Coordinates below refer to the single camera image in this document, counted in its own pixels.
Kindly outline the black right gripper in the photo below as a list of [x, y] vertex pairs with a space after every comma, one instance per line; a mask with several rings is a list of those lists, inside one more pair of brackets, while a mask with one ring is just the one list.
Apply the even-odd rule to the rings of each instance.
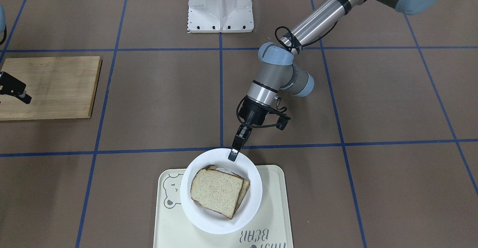
[[26, 84], [7, 72], [0, 72], [0, 95], [17, 97], [25, 104], [31, 103], [31, 96], [26, 93]]

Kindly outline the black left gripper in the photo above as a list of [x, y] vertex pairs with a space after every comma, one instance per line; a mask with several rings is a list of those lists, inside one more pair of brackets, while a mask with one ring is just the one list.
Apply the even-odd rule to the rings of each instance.
[[228, 155], [230, 161], [235, 162], [244, 144], [248, 141], [251, 128], [268, 128], [264, 124], [266, 116], [270, 113], [270, 106], [263, 105], [251, 99], [242, 99], [238, 104], [238, 120], [240, 122]]

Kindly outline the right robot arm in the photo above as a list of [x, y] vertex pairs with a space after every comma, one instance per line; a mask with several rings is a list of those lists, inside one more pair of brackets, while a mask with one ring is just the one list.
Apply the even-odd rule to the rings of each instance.
[[[2, 45], [6, 40], [6, 15], [3, 6], [0, 7], [0, 31]], [[26, 93], [26, 84], [5, 71], [0, 72], [0, 94], [15, 97], [25, 104], [31, 103], [31, 96]]]

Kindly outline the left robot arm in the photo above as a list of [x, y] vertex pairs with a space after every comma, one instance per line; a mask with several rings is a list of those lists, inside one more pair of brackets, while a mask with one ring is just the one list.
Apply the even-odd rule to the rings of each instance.
[[[325, 0], [309, 16], [293, 29], [277, 27], [285, 30], [277, 42], [263, 44], [258, 50], [261, 62], [260, 70], [252, 81], [246, 96], [237, 106], [236, 116], [240, 122], [232, 149], [228, 155], [235, 161], [253, 129], [265, 128], [267, 115], [278, 117], [273, 127], [284, 130], [290, 117], [286, 107], [280, 108], [280, 90], [294, 96], [309, 95], [314, 88], [313, 77], [294, 64], [294, 58], [304, 48], [320, 41], [336, 26], [341, 17], [349, 14], [353, 7], [362, 5], [367, 0]], [[416, 15], [433, 5], [437, 0], [375, 0], [406, 15]]]

